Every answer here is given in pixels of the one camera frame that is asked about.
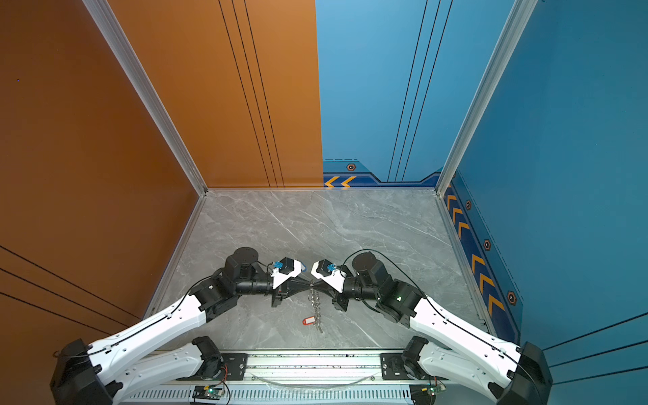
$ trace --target gray marble tile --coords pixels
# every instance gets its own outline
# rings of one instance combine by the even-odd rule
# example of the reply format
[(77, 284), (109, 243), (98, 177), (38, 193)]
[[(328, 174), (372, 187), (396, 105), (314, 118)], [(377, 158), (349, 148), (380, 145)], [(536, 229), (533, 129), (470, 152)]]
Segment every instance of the gray marble tile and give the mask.
[[(163, 304), (222, 267), (241, 246), (255, 248), (261, 262), (291, 257), (309, 268), (321, 259), (341, 264), (356, 250), (377, 249), (441, 305), (482, 325), (429, 190), (210, 191)], [(405, 280), (383, 261), (392, 277)], [(270, 297), (243, 296), (234, 309), (166, 348), (196, 336), (210, 336), (219, 348), (234, 350), (403, 348), (414, 335), (356, 301), (339, 312), (321, 295), (323, 333), (302, 325), (312, 314), (308, 293), (277, 308), (270, 306)]]

